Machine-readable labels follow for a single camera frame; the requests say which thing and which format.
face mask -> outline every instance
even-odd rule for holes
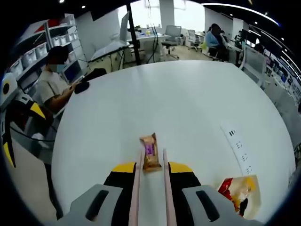
[[[56,73],[60,73],[65,68],[65,66],[66,65],[49,65],[50,69]]]

power strip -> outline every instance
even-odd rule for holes
[[[251,159],[248,150],[237,130],[228,121],[221,123],[221,129],[224,132],[240,166],[243,175],[254,174]]]

office chair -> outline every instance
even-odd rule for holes
[[[239,68],[261,87],[265,76],[266,62],[267,58],[263,54],[246,46],[243,62]]]
[[[171,57],[177,60],[179,59],[177,55],[170,54],[170,47],[179,45],[181,30],[182,28],[180,26],[167,25],[165,34],[169,35],[170,38],[162,42],[162,46],[166,46],[166,48],[168,49],[168,55],[170,55]]]
[[[188,30],[189,38],[188,41],[190,42],[190,46],[188,49],[194,48],[196,51],[198,51],[198,45],[200,44],[200,40],[196,36],[195,30]]]

computer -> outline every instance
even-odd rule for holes
[[[128,17],[129,17],[129,11],[127,12],[127,14],[121,20],[119,40],[113,41],[109,45],[107,45],[106,47],[97,50],[93,54],[93,56],[91,57],[90,61],[97,60],[101,57],[112,54],[112,53],[118,51],[119,49],[123,49],[123,48],[129,46],[129,43],[127,42]]]

